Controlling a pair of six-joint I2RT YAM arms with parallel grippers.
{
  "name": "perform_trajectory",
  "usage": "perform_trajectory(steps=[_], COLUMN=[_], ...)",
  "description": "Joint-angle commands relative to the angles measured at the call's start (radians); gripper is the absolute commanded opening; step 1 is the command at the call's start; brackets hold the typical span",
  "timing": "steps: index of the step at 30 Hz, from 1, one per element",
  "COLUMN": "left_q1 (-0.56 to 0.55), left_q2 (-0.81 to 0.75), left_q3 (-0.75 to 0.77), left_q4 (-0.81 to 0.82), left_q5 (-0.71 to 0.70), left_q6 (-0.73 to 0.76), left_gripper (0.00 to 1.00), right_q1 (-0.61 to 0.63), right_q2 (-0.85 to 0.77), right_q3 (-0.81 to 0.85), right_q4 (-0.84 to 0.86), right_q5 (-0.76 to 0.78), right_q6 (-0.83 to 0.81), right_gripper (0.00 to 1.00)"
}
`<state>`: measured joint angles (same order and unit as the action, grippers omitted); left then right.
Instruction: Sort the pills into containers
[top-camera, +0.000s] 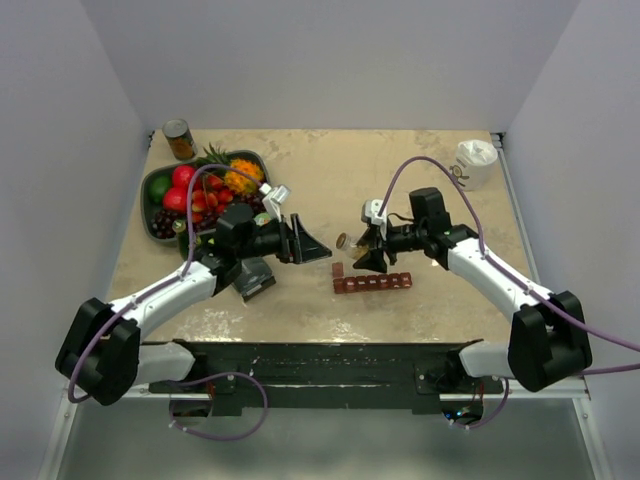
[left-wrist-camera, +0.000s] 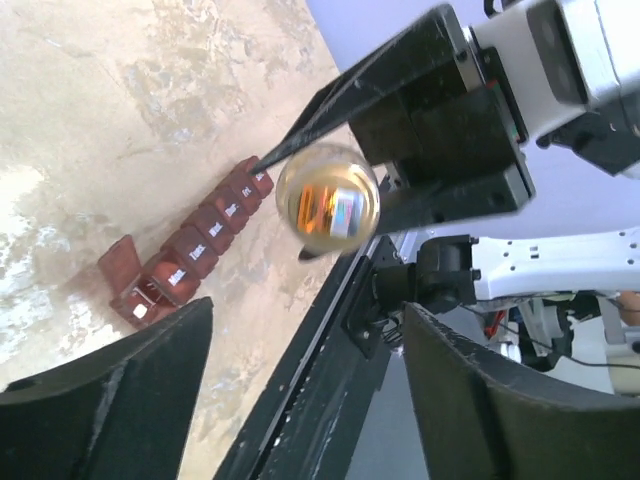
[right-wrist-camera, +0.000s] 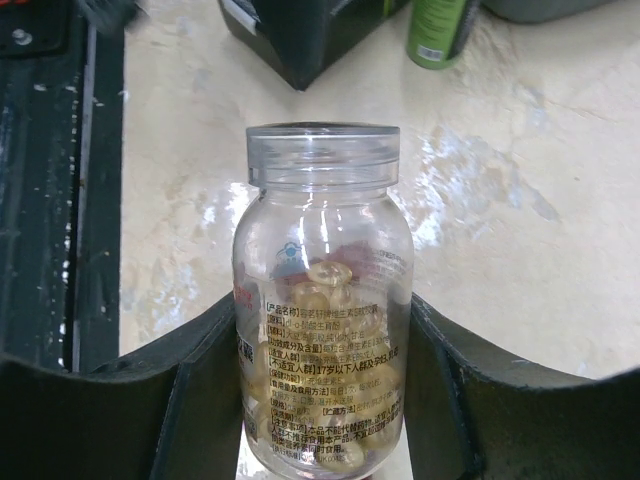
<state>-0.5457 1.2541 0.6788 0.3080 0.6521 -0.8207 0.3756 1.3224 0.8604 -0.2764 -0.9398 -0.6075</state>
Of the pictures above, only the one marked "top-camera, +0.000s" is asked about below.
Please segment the clear pill bottle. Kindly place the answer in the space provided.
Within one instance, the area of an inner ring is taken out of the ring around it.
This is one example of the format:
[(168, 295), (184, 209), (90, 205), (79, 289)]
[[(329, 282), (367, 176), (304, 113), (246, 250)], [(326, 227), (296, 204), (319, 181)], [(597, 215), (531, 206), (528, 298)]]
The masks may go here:
[(361, 259), (369, 252), (367, 245), (361, 244), (358, 240), (354, 240), (346, 232), (342, 232), (337, 237), (336, 248), (354, 261)]

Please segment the red weekly pill organizer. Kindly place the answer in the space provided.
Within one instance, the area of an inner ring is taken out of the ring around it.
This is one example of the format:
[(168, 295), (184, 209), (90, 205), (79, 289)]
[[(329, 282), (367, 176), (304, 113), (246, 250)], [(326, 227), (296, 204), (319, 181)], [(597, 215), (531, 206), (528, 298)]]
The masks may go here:
[(410, 289), (413, 285), (409, 272), (391, 274), (347, 275), (342, 262), (331, 264), (332, 284), (335, 294), (352, 294), (386, 290)]

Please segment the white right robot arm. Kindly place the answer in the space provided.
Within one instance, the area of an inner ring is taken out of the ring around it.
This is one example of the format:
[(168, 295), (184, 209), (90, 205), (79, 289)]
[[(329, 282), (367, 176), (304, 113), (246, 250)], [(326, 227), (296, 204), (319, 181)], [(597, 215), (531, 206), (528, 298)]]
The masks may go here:
[(472, 285), (510, 323), (506, 345), (476, 340), (451, 354), (445, 379), (452, 390), (466, 393), (481, 377), (495, 376), (538, 392), (591, 366), (582, 305), (575, 295), (536, 284), (495, 256), (477, 231), (452, 224), (437, 188), (415, 190), (409, 200), (412, 219), (398, 226), (390, 222), (382, 200), (364, 203), (366, 230), (358, 243), (365, 252), (355, 268), (384, 273), (398, 254), (421, 251)]

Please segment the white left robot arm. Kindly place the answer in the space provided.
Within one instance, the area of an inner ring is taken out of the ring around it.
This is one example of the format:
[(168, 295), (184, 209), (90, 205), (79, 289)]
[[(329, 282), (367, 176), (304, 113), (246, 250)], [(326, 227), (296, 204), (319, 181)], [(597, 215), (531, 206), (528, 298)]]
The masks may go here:
[(185, 392), (200, 390), (207, 368), (186, 346), (148, 344), (146, 338), (192, 305), (212, 298), (232, 284), (245, 259), (275, 256), (280, 262), (305, 264), (330, 257), (298, 215), (256, 224), (246, 204), (229, 207), (213, 234), (175, 272), (124, 298), (85, 301), (78, 309), (55, 360), (69, 381), (68, 398), (89, 398), (103, 406), (140, 384), (170, 382)]

